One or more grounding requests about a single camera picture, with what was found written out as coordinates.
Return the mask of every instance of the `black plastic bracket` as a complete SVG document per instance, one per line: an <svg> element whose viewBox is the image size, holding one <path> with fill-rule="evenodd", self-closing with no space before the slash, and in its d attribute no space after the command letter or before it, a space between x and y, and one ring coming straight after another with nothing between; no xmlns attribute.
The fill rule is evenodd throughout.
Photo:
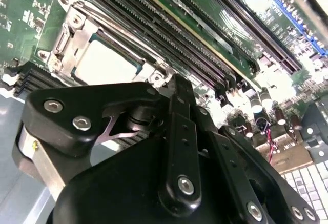
<svg viewBox="0 0 328 224"><path fill-rule="evenodd" d="M174 216L188 216L201 202L196 125L190 120L190 104L195 104L191 83L179 75L169 83L171 96L163 153L159 198Z"/></svg>
<svg viewBox="0 0 328 224"><path fill-rule="evenodd" d="M76 88L44 89L31 93L23 110L22 121L35 138L70 156L82 156L104 132L103 118L110 117L110 133L117 118L132 107L156 106L159 93L146 83L128 83ZM61 103L63 110L51 113L44 108L47 100ZM74 127L75 117L91 122L88 131Z"/></svg>

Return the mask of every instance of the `wire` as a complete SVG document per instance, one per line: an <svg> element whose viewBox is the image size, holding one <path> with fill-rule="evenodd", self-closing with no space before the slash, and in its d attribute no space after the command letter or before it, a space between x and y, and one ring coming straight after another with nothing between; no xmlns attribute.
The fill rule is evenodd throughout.
<svg viewBox="0 0 328 224"><path fill-rule="evenodd" d="M272 157L273 157L273 150L278 149L278 145L276 142L274 142L271 138L271 130L270 128L267 128L266 131L266 138L267 138L267 142L269 143L269 160L268 162L271 164L272 162Z"/></svg>

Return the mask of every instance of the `gray metal surface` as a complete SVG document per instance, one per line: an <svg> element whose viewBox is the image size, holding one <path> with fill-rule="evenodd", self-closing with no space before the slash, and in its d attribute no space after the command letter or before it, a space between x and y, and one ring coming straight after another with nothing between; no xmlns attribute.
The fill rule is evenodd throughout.
<svg viewBox="0 0 328 224"><path fill-rule="evenodd" d="M0 96L0 223L41 224L46 223L54 200L42 183L19 171L11 157L23 106ZM94 147L91 164L114 154L104 146Z"/></svg>

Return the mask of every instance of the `electrolytic capacitor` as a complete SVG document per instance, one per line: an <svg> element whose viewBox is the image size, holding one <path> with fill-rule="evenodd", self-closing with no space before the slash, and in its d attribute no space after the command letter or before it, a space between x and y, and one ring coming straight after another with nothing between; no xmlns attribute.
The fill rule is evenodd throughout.
<svg viewBox="0 0 328 224"><path fill-rule="evenodd" d="M251 107L252 107L252 111L254 114L260 113L263 110L261 101L257 95L250 98L250 102L251 102Z"/></svg>
<svg viewBox="0 0 328 224"><path fill-rule="evenodd" d="M261 99L262 106L265 109L270 110L273 101L271 99L270 93L267 88L262 88L262 92L260 93L260 99Z"/></svg>
<svg viewBox="0 0 328 224"><path fill-rule="evenodd" d="M279 108L275 109L275 117L277 119L277 123L279 125L285 125L286 124L286 119L285 116L283 114L283 111Z"/></svg>
<svg viewBox="0 0 328 224"><path fill-rule="evenodd" d="M245 123L245 131L244 132L245 132L245 136L247 138L253 137L253 129L252 129L251 123L249 123L249 122Z"/></svg>
<svg viewBox="0 0 328 224"><path fill-rule="evenodd" d="M303 129L303 127L301 125L301 121L300 121L298 115L296 115L296 114L291 115L290 120L291 120L291 124L292 124L293 129L295 129L295 130L302 130Z"/></svg>

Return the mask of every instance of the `screw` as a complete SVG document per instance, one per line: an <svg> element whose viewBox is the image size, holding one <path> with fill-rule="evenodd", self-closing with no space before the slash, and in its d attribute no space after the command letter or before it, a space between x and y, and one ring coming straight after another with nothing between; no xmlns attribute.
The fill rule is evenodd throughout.
<svg viewBox="0 0 328 224"><path fill-rule="evenodd" d="M316 220L316 217L314 216L314 214L313 214L308 208L304 208L304 210L305 210L307 216L308 216L311 220L313 220L313 221Z"/></svg>
<svg viewBox="0 0 328 224"><path fill-rule="evenodd" d="M44 53L40 53L40 57L41 57L42 59L46 59L46 58L47 58L46 55L45 55Z"/></svg>
<svg viewBox="0 0 328 224"><path fill-rule="evenodd" d="M207 110L204 109L204 108L199 108L200 112L203 114L203 115L207 115Z"/></svg>
<svg viewBox="0 0 328 224"><path fill-rule="evenodd" d="M182 99L181 97L178 97L177 99L178 99L178 101L179 101L180 103L182 103L182 104L185 103L185 101L183 101L183 99Z"/></svg>
<svg viewBox="0 0 328 224"><path fill-rule="evenodd" d="M297 219L303 220L303 215L302 213L296 208L295 206L292 206L292 212L296 216Z"/></svg>
<svg viewBox="0 0 328 224"><path fill-rule="evenodd" d="M36 151L38 149L38 145L37 145L36 141L33 142L32 148L33 148L33 151Z"/></svg>
<svg viewBox="0 0 328 224"><path fill-rule="evenodd" d="M43 107L51 113L58 113L58 112L62 111L62 109L63 109L63 105L59 101L56 101L56 100L45 101L45 103L43 104Z"/></svg>
<svg viewBox="0 0 328 224"><path fill-rule="evenodd" d="M76 1L75 4L76 4L77 6L80 6L80 7L83 7L83 6L84 6L84 2L81 1L81 0Z"/></svg>
<svg viewBox="0 0 328 224"><path fill-rule="evenodd" d="M148 88L148 89L147 89L147 92L148 92L149 94L152 94L152 95L155 95L155 94L156 94L156 90L153 89L153 88Z"/></svg>
<svg viewBox="0 0 328 224"><path fill-rule="evenodd" d="M81 131L88 131L91 128L91 121L84 116L77 116L73 119L73 126Z"/></svg>
<svg viewBox="0 0 328 224"><path fill-rule="evenodd" d="M229 133L231 133L232 135L236 135L235 130L233 130L232 128L228 128Z"/></svg>
<svg viewBox="0 0 328 224"><path fill-rule="evenodd" d="M78 15L75 15L73 18L73 23L74 24L79 24L81 21L81 17L79 17Z"/></svg>
<svg viewBox="0 0 328 224"><path fill-rule="evenodd" d="M253 202L247 203L247 210L255 220L258 222L262 221L262 213Z"/></svg>
<svg viewBox="0 0 328 224"><path fill-rule="evenodd" d="M194 185L186 177L180 177L178 179L178 186L185 195L192 195L194 193Z"/></svg>
<svg viewBox="0 0 328 224"><path fill-rule="evenodd" d="M69 0L60 0L64 5L68 5Z"/></svg>

